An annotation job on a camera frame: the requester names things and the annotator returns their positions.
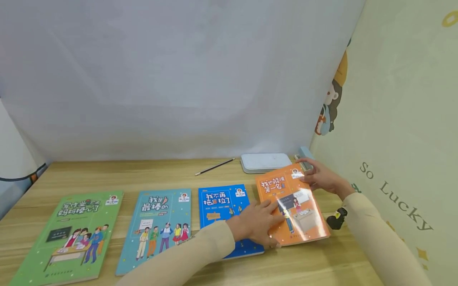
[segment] hand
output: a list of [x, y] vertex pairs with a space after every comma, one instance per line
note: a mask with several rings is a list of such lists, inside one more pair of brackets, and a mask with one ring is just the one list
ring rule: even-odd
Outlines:
[[234, 240], [248, 238], [262, 244], [265, 248], [279, 247], [278, 241], [267, 234], [272, 226], [284, 220], [281, 215], [272, 215], [277, 207], [277, 201], [271, 203], [270, 200], [265, 200], [259, 205], [256, 202], [246, 207], [239, 216], [234, 216], [226, 221]]
[[308, 183], [312, 191], [323, 189], [329, 193], [336, 194], [343, 201], [348, 195], [354, 193], [353, 187], [344, 178], [337, 175], [325, 165], [310, 158], [301, 158], [296, 163], [307, 162], [313, 166], [312, 170], [304, 173], [300, 178], [302, 182]]

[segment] black pen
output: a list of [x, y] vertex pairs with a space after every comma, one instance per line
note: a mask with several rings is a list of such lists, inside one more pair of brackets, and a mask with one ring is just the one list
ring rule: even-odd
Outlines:
[[233, 160], [235, 160], [235, 158], [232, 158], [232, 159], [230, 159], [230, 160], [227, 160], [226, 162], [223, 162], [223, 163], [221, 163], [221, 164], [218, 164], [218, 165], [216, 165], [216, 166], [213, 166], [213, 167], [211, 167], [211, 168], [208, 168], [208, 169], [206, 169], [206, 170], [203, 170], [203, 171], [201, 171], [201, 172], [199, 172], [199, 173], [196, 173], [196, 176], [199, 176], [200, 174], [203, 174], [203, 173], [205, 173], [205, 172], [208, 172], [208, 171], [210, 171], [210, 170], [213, 170], [214, 168], [218, 168], [219, 166], [222, 166], [222, 165], [224, 165], [224, 164], [227, 164], [227, 163], [229, 163], [229, 162], [232, 162]]

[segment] book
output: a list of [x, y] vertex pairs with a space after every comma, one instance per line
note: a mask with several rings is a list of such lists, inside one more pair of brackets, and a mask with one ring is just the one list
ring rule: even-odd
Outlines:
[[[250, 200], [245, 185], [200, 188], [199, 210], [201, 229], [215, 221], [228, 220], [239, 215]], [[235, 249], [224, 259], [240, 258], [264, 253], [264, 247], [249, 239], [235, 243]]]
[[64, 285], [98, 278], [122, 191], [61, 199], [10, 286]]
[[125, 237], [116, 275], [191, 237], [191, 189], [142, 191]]
[[303, 176], [300, 164], [293, 164], [256, 177], [261, 201], [277, 200], [274, 214], [285, 217], [284, 222], [269, 230], [282, 246], [330, 236], [310, 186], [299, 180]]

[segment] light blue book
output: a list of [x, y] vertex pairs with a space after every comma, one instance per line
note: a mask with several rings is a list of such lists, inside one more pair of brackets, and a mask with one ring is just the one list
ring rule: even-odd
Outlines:
[[[200, 188], [199, 209], [201, 229], [219, 220], [239, 215], [250, 201], [245, 185]], [[264, 247], [249, 239], [235, 243], [235, 249], [224, 259], [240, 258], [264, 253]]]
[[191, 237], [191, 189], [142, 191], [126, 234], [116, 275]]

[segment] orange book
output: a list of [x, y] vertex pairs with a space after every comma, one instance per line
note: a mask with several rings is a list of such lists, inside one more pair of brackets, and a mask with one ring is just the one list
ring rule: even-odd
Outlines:
[[261, 201], [277, 200], [274, 214], [285, 217], [284, 222], [269, 230], [282, 246], [330, 236], [310, 186], [299, 180], [303, 176], [300, 164], [293, 164], [256, 177]]

